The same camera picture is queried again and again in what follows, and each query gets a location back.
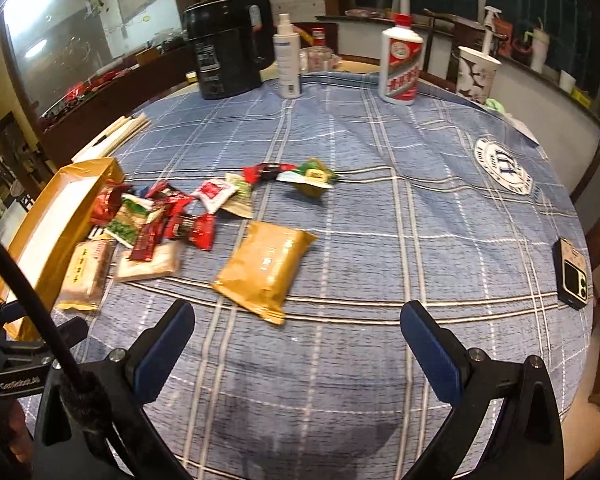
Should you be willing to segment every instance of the red and white label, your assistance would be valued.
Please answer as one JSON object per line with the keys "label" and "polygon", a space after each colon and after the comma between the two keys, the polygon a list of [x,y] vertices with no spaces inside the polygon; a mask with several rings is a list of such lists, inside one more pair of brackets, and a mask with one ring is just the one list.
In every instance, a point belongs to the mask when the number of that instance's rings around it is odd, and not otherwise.
{"label": "red and white label", "polygon": [[384,93],[391,99],[413,101],[420,75],[421,43],[389,40],[389,70]]}

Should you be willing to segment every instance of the metal screw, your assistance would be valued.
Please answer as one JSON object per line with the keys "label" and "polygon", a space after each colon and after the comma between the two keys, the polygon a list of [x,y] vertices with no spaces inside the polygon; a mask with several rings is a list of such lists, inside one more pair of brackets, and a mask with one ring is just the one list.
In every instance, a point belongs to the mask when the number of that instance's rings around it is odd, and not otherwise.
{"label": "metal screw", "polygon": [[471,361],[479,363],[487,358],[487,354],[484,353],[484,350],[480,350],[479,348],[469,348],[469,357],[471,358]]}
{"label": "metal screw", "polygon": [[114,348],[111,352],[109,352],[109,361],[119,363],[125,358],[125,355],[126,350],[124,348]]}
{"label": "metal screw", "polygon": [[531,363],[533,368],[542,368],[542,359],[537,355],[532,355],[529,357],[529,362]]}

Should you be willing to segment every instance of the black kettle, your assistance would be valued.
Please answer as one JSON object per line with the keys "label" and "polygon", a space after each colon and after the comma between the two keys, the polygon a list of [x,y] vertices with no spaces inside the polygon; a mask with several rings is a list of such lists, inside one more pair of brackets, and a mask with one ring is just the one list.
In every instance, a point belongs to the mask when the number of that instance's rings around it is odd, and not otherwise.
{"label": "black kettle", "polygon": [[[252,23],[255,7],[262,24]],[[269,0],[207,0],[184,12],[189,47],[204,99],[220,99],[262,85],[260,70],[274,61]]]}

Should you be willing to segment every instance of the white plastic cup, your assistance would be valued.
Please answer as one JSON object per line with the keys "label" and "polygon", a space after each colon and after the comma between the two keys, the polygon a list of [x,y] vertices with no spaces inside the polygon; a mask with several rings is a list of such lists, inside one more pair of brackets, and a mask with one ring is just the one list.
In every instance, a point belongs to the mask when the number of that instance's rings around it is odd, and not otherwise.
{"label": "white plastic cup", "polygon": [[576,78],[565,72],[564,70],[560,70],[560,88],[563,89],[567,94],[571,93],[573,87],[576,85]]}
{"label": "white plastic cup", "polygon": [[546,53],[549,51],[549,35],[539,28],[534,29],[533,34],[534,40],[531,43],[531,49],[533,50],[533,56],[531,57],[531,70],[542,73],[542,67],[546,61]]}
{"label": "white plastic cup", "polygon": [[491,85],[501,63],[472,48],[459,46],[458,49],[460,59],[456,94],[484,104],[491,93]]}

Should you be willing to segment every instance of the tablecloth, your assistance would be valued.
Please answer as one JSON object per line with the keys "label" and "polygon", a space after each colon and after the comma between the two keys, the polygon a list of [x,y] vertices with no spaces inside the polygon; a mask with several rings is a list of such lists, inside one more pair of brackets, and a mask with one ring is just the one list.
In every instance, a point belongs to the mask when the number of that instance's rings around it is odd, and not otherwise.
{"label": "tablecloth", "polygon": [[[211,252],[189,246],[177,277],[109,282],[90,318],[81,360],[128,348],[176,298],[192,303],[194,334],[146,412],[194,478],[399,479],[449,411],[400,334],[410,299],[491,358],[542,356],[562,417],[573,400],[592,308],[557,299],[552,245],[561,236],[587,250],[548,157],[439,89],[421,84],[411,107],[385,103],[376,77],[306,76],[296,100],[278,97],[277,82],[218,101],[165,98],[115,153],[139,188],[165,178],[191,192],[243,166],[311,156],[340,174],[321,200],[280,182],[254,193],[257,219],[319,236],[284,326],[210,289],[247,223],[222,212]],[[477,462],[497,407],[459,472]]]}

